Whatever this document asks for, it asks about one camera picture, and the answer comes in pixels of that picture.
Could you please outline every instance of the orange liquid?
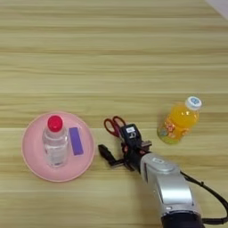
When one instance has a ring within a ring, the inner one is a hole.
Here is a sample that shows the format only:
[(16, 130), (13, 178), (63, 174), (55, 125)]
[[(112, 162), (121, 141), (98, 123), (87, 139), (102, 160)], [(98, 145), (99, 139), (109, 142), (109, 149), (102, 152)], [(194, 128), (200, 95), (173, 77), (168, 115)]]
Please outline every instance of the orange liquid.
[(178, 143), (198, 120), (198, 110), (190, 110), (184, 103), (178, 103), (171, 109), (165, 123), (158, 128), (158, 136), (165, 143)]

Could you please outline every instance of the purple eraser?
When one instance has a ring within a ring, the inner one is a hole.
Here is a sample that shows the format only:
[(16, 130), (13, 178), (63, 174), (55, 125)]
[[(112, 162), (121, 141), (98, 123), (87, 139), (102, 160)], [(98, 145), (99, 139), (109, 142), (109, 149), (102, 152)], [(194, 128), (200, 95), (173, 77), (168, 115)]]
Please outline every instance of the purple eraser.
[(72, 149), (74, 152), (74, 155), (80, 155), (83, 154), (83, 148), (82, 143), (80, 140), (79, 132), (76, 127), (72, 127), (69, 129), (69, 136), (71, 140)]

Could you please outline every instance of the bottle label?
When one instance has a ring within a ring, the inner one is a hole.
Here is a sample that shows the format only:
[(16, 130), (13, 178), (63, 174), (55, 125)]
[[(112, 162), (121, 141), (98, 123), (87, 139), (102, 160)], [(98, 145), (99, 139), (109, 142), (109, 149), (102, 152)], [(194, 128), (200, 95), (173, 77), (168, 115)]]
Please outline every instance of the bottle label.
[(170, 118), (167, 118), (164, 124), (159, 127), (158, 135), (166, 143), (178, 143), (184, 135), (189, 132), (189, 128), (182, 128), (175, 125)]

